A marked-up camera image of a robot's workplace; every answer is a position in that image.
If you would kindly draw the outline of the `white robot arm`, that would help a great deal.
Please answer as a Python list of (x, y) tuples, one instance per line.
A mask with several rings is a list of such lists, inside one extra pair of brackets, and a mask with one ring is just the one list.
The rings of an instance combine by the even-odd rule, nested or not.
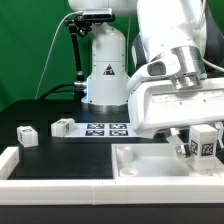
[(212, 158), (222, 141), (224, 78), (207, 71), (224, 38), (206, 0), (68, 0), (81, 35), (91, 33), (84, 103), (124, 108), (133, 131), (164, 131), (184, 156)]

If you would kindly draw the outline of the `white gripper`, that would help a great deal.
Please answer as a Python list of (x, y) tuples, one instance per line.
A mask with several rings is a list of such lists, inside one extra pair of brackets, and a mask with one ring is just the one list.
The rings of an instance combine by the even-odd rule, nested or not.
[(180, 89), (185, 78), (178, 59), (159, 59), (141, 66), (130, 78), (128, 112), (131, 127), (139, 136), (153, 138), (170, 129), (170, 142), (179, 157), (188, 157), (188, 145), (177, 128), (215, 123), (217, 150), (224, 150), (224, 77), (199, 81), (198, 88)]

